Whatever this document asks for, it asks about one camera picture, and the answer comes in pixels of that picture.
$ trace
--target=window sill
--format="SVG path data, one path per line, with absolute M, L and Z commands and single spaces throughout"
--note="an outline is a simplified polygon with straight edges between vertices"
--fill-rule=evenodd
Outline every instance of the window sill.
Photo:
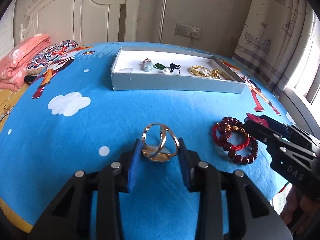
M 313 134 L 316 138 L 320 138 L 320 124 L 314 118 L 319 113 L 315 113 L 311 104 L 303 96 L 300 96 L 295 88 L 285 88 L 279 101 L 298 127 Z

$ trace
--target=person's hand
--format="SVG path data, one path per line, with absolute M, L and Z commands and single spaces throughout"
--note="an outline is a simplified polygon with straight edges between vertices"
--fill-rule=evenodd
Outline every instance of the person's hand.
M 287 203 L 284 205 L 284 208 L 280 214 L 280 217 L 283 219 L 286 225 L 288 225 L 292 221 L 293 212 L 299 207 L 307 214 L 308 218 L 304 223 L 302 223 L 296 232 L 302 233 L 307 225 L 311 222 L 312 218 L 318 211 L 320 207 L 320 201 L 312 202 L 306 196 L 303 196 L 300 203 L 298 200 L 297 188 L 292 186 L 289 194 L 287 195 Z

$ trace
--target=gray box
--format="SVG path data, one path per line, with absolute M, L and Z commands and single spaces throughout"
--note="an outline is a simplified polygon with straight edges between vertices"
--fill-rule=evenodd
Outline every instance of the gray box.
M 150 58 L 153 64 L 161 63 L 167 67 L 170 63 L 179 64 L 181 75 L 178 75 L 178 70 L 170 74 L 157 69 L 144 72 L 142 61 L 145 58 Z M 192 65 L 224 71 L 232 80 L 194 76 L 189 70 Z M 121 47 L 111 68 L 111 79 L 113 90 L 190 90 L 240 94 L 246 86 L 235 72 L 212 55 L 150 47 Z

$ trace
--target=folded pink blanket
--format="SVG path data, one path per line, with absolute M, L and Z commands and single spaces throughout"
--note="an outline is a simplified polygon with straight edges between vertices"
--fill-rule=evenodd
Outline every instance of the folded pink blanket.
M 36 34 L 19 43 L 0 61 L 0 89 L 17 90 L 24 84 L 28 62 L 40 51 L 50 46 L 47 34 Z

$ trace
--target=bed post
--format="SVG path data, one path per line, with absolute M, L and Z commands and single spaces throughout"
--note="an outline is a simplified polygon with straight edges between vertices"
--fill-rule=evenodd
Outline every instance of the bed post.
M 25 29 L 24 29 L 24 24 L 21 23 L 21 24 L 20 24 L 20 42 L 24 40 L 24 39 L 23 39 L 23 36 L 22 36 L 22 33 L 23 33 L 24 31 L 25 31 Z
M 136 41 L 137 20 L 140 0 L 127 0 L 124 41 Z

